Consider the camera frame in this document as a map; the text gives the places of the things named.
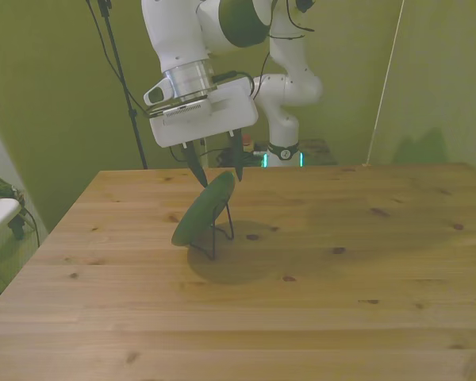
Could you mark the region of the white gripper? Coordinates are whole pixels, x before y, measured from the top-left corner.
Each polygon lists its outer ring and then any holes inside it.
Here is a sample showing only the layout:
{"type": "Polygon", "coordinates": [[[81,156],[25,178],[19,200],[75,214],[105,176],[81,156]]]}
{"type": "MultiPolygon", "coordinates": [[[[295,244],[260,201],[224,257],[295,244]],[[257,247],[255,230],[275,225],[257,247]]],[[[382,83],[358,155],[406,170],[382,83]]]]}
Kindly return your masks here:
{"type": "Polygon", "coordinates": [[[188,168],[203,186],[208,186],[193,140],[228,132],[232,164],[238,180],[243,178],[243,136],[233,131],[254,125],[259,114],[250,96],[251,84],[240,78],[219,85],[202,100],[191,101],[163,111],[150,120],[157,144],[170,147],[181,144],[188,168]]]}

